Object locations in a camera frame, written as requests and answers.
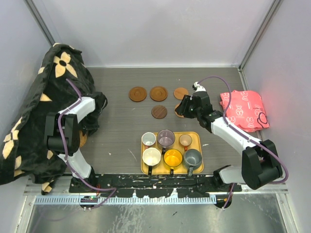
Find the light woven coaster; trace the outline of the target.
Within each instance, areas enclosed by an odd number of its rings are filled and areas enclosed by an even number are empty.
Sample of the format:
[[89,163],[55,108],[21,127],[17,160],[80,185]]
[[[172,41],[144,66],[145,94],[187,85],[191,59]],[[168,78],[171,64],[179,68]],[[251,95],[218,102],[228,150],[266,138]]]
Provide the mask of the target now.
[[79,131],[79,137],[80,137],[80,145],[79,147],[83,147],[87,141],[87,134],[83,133],[82,131]]

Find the light wooden coaster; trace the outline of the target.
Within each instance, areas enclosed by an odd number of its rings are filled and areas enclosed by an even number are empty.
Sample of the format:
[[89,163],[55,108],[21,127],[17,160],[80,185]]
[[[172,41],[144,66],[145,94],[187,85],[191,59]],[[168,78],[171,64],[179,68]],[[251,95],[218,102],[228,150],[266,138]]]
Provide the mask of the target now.
[[179,114],[176,112],[176,109],[178,108],[178,106],[179,106],[179,104],[177,104],[177,105],[175,106],[175,108],[174,108],[174,113],[175,113],[175,115],[176,115],[177,117],[184,118],[184,116],[179,115]]
[[183,97],[188,94],[189,94],[188,90],[183,87],[178,87],[173,92],[174,97],[178,100],[182,100]]

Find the dark walnut coaster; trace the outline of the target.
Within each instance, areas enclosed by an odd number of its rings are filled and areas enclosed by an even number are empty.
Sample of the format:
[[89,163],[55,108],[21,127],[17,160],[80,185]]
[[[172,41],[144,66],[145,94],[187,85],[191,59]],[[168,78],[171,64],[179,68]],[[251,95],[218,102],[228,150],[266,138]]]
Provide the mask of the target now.
[[167,115],[167,108],[163,105],[156,105],[152,108],[151,114],[156,119],[163,119]]

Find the dark brown ringed coaster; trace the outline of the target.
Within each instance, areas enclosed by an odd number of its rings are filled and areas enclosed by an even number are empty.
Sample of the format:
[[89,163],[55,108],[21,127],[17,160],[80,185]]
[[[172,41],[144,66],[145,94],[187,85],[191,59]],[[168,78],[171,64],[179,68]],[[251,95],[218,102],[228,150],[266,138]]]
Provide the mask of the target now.
[[168,96],[168,91],[163,86],[155,86],[150,91],[150,98],[154,101],[164,101]]

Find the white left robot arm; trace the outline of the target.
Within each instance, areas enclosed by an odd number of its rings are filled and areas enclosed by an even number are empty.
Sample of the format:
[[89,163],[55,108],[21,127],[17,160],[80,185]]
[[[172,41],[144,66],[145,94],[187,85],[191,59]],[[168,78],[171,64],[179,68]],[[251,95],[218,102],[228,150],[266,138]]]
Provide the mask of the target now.
[[49,112],[46,116],[44,143],[47,149],[55,152],[67,165],[86,192],[97,188],[97,178],[80,151],[80,131],[97,131],[98,117],[107,104],[103,93],[94,92],[79,98],[64,110]]

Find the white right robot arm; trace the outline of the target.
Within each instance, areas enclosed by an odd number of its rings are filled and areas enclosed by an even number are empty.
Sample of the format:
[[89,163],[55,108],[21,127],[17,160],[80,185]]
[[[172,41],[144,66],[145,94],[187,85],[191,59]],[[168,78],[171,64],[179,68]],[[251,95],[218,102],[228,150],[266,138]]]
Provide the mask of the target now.
[[220,137],[241,155],[241,166],[226,165],[213,172],[213,185],[218,191],[225,191],[230,183],[243,183],[256,190],[286,178],[275,144],[252,137],[230,123],[223,113],[213,109],[206,91],[185,95],[175,111],[185,118],[197,119],[202,128]]

